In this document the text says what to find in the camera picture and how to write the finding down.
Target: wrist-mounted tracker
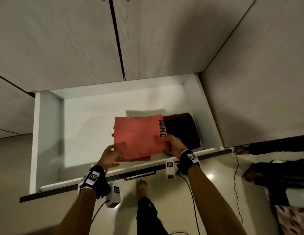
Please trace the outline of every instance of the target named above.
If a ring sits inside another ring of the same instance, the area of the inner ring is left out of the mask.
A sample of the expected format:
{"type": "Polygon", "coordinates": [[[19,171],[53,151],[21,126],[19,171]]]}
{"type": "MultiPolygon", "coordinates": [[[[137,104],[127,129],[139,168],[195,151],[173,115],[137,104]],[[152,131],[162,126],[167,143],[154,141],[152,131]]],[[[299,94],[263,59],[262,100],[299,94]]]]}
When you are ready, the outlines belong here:
{"type": "Polygon", "coordinates": [[[193,154],[191,150],[185,150],[180,155],[180,160],[177,164],[178,169],[183,175],[187,175],[188,170],[191,166],[197,165],[200,166],[199,159],[196,155],[193,154]]]}
{"type": "Polygon", "coordinates": [[[83,188],[93,189],[96,193],[96,198],[107,196],[111,192],[111,187],[105,179],[105,172],[99,165],[93,166],[89,173],[85,175],[78,184],[78,193],[81,193],[83,188]]]}

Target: hand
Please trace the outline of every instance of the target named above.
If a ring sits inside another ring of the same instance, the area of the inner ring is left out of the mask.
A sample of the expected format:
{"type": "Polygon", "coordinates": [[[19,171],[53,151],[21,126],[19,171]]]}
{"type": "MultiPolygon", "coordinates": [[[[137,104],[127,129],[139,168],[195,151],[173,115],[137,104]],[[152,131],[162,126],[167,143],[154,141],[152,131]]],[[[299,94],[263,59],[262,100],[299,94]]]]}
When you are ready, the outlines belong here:
{"type": "Polygon", "coordinates": [[[108,146],[104,150],[103,155],[101,156],[100,160],[97,163],[97,165],[103,167],[105,174],[107,174],[108,169],[119,166],[119,163],[114,163],[114,162],[118,157],[121,157],[122,154],[120,152],[112,150],[113,148],[114,145],[108,146]]]}
{"type": "Polygon", "coordinates": [[[168,154],[173,155],[178,160],[180,159],[180,155],[183,151],[187,150],[188,148],[181,142],[179,138],[171,134],[167,134],[165,138],[161,138],[163,142],[168,142],[170,144],[170,150],[165,151],[168,154]]]}

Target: folded clothes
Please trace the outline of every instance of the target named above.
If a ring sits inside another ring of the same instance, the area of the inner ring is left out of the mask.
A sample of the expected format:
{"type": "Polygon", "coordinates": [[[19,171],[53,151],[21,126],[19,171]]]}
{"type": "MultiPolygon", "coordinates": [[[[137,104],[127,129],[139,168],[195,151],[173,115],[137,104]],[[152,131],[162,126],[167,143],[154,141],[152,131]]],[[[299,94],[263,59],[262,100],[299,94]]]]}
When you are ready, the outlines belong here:
{"type": "Polygon", "coordinates": [[[166,132],[179,138],[190,150],[201,147],[196,124],[189,113],[164,116],[166,132]]]}
{"type": "Polygon", "coordinates": [[[150,160],[150,156],[164,152],[168,145],[160,138],[166,136],[162,115],[149,117],[116,117],[114,125],[115,149],[123,153],[117,161],[150,160]]]}

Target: white device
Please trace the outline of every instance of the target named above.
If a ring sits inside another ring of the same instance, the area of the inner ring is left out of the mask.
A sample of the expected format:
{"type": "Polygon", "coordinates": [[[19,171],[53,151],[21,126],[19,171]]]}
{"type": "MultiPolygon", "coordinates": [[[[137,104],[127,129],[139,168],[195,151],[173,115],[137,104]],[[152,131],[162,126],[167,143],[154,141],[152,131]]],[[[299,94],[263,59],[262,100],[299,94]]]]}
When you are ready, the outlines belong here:
{"type": "Polygon", "coordinates": [[[106,200],[109,200],[109,202],[106,203],[106,206],[108,208],[115,208],[117,205],[119,205],[121,201],[119,183],[113,181],[110,184],[110,187],[111,187],[111,192],[106,196],[106,200]]]}
{"type": "Polygon", "coordinates": [[[176,164],[174,163],[173,159],[168,158],[166,159],[166,178],[167,179],[175,179],[175,174],[176,174],[176,164]]]}

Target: tiled floor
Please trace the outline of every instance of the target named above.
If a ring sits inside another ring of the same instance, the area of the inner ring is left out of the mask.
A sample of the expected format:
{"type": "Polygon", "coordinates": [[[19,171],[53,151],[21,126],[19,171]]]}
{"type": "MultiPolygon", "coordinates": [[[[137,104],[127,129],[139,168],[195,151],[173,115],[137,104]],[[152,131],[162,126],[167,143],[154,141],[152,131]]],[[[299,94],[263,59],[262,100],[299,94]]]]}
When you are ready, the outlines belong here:
{"type": "MultiPolygon", "coordinates": [[[[28,194],[31,135],[0,139],[0,234],[50,234],[50,227],[58,224],[77,192],[71,191],[34,201],[18,203],[19,197],[28,194]]],[[[266,200],[264,189],[242,181],[240,175],[250,162],[272,159],[304,158],[304,153],[273,153],[261,156],[239,156],[236,190],[239,197],[243,225],[250,235],[278,234],[274,217],[266,200]]],[[[236,158],[232,154],[201,161],[205,174],[211,178],[225,200],[238,214],[234,192],[236,158]]],[[[183,230],[197,234],[191,195],[182,178],[167,180],[165,171],[144,178],[150,184],[150,199],[168,232],[183,230]]],[[[135,180],[119,181],[122,203],[115,209],[103,207],[91,226],[90,234],[136,234],[135,180]]],[[[95,211],[104,199],[97,201],[95,211]]],[[[205,229],[198,216],[200,232],[205,229]]]]}

